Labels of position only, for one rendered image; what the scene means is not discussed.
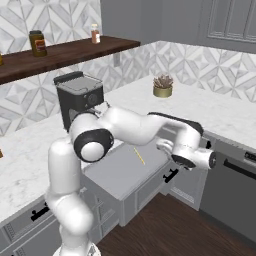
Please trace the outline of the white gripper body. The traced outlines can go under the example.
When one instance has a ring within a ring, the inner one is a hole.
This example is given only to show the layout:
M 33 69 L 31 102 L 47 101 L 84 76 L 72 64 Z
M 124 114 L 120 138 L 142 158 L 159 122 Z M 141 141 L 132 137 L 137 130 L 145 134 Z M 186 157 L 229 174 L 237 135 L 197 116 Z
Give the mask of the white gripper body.
M 163 151 L 167 156 L 172 155 L 173 145 L 172 141 L 163 138 L 158 139 L 156 142 L 157 149 Z

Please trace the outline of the yellow straw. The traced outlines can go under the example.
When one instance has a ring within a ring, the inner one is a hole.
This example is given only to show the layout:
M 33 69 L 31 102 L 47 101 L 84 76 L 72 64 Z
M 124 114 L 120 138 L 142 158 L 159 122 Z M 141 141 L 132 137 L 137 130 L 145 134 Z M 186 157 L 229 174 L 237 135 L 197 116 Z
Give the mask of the yellow straw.
M 145 161 L 143 160 L 142 156 L 140 155 L 139 151 L 134 147 L 134 152 L 135 154 L 138 156 L 138 158 L 140 159 L 140 161 L 142 162 L 143 165 L 145 165 Z

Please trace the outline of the grey open drawer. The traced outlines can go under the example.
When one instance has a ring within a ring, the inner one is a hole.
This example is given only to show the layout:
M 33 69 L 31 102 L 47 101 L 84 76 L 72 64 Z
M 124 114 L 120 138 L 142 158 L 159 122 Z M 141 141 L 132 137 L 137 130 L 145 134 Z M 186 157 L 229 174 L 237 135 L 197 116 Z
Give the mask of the grey open drawer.
M 134 152 L 139 151 L 145 165 Z M 163 175 L 177 166 L 156 148 L 156 139 L 146 146 L 123 143 L 101 161 L 84 169 L 82 184 L 100 198 L 118 216 L 119 225 L 127 225 L 167 183 Z

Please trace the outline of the grey closed drawer front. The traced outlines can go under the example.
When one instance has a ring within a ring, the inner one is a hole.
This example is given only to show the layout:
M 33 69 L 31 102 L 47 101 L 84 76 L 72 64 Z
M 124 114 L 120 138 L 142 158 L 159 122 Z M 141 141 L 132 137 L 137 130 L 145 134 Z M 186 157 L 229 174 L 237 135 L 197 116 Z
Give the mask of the grey closed drawer front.
M 0 227 L 0 251 L 7 248 L 22 235 L 27 234 L 32 228 L 49 217 L 51 214 L 50 209 L 37 220 L 31 220 L 32 211 L 35 210 L 38 212 L 45 206 L 48 207 L 45 200 L 42 199 L 38 203 L 32 204 L 26 211 L 19 213 L 12 220 Z

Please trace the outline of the grey corner cupboard door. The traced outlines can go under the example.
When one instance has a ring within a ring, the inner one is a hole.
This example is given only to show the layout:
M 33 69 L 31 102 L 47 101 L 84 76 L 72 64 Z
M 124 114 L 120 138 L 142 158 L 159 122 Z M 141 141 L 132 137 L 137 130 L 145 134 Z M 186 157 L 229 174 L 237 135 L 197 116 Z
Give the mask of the grey corner cupboard door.
M 207 175 L 208 171 L 204 169 L 186 170 L 180 167 L 178 174 L 171 180 L 169 193 L 198 211 Z

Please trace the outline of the succulent in gold pot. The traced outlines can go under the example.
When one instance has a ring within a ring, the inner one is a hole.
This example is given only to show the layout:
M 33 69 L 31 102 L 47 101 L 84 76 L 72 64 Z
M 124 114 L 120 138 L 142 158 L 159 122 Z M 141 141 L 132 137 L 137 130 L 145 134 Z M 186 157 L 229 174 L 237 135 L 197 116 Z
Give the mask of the succulent in gold pot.
M 156 97 L 168 98 L 172 95 L 173 78 L 169 75 L 161 75 L 153 79 L 153 94 Z

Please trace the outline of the grey dishwasher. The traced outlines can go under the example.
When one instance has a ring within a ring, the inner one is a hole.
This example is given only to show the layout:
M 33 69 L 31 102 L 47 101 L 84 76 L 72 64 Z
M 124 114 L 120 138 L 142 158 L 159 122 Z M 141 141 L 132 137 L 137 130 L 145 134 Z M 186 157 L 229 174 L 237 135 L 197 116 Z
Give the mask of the grey dishwasher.
M 208 172 L 200 209 L 256 244 L 256 180 L 223 165 L 256 174 L 256 151 L 217 140 L 216 166 Z

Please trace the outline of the black coffee machine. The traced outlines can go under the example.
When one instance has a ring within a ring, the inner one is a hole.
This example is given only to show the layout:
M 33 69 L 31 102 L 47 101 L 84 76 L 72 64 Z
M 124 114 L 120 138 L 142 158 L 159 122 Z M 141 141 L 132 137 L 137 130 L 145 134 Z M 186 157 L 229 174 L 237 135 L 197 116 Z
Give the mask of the black coffee machine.
M 74 71 L 53 79 L 57 89 L 64 129 L 79 114 L 104 102 L 103 83 L 100 79 Z

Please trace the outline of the small bottle with orange label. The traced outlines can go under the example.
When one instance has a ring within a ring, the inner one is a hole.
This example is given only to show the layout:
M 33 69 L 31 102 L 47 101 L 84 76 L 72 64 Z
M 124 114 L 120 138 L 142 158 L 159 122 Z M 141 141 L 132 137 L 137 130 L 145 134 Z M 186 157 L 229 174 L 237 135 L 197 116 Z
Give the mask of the small bottle with orange label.
M 97 24 L 91 25 L 92 42 L 98 44 L 100 42 L 100 32 Z

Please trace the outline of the grey upper cupboard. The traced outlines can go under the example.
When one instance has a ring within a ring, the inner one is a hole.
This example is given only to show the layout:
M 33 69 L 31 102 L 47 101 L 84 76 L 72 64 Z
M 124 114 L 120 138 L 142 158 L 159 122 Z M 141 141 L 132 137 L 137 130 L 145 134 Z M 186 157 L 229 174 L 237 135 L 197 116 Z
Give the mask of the grey upper cupboard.
M 256 0 L 203 0 L 198 44 L 256 54 Z

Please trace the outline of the grey lower cupboard door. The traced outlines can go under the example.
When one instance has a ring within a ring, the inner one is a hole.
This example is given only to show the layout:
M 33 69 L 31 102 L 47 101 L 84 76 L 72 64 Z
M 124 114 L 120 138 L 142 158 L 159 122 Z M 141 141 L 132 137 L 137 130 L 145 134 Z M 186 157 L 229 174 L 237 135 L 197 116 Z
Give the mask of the grey lower cupboard door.
M 51 215 L 0 252 L 0 256 L 53 256 L 60 245 L 59 222 Z

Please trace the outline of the brown jar with orange label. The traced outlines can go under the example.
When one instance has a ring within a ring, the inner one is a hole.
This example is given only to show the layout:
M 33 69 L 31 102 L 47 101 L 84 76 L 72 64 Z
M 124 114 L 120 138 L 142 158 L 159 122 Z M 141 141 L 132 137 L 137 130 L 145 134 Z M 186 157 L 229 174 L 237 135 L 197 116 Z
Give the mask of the brown jar with orange label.
M 32 53 L 35 57 L 44 57 L 47 55 L 44 35 L 40 30 L 30 31 L 29 39 L 32 48 Z

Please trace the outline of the dark wooden wall shelf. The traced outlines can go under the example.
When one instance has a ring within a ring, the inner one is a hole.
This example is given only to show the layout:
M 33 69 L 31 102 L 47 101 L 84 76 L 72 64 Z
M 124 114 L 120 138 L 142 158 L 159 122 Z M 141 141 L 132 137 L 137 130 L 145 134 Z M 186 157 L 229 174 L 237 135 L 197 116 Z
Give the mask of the dark wooden wall shelf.
M 139 41 L 102 36 L 99 44 L 82 39 L 48 46 L 44 57 L 34 57 L 31 50 L 6 54 L 0 66 L 0 85 L 139 46 Z

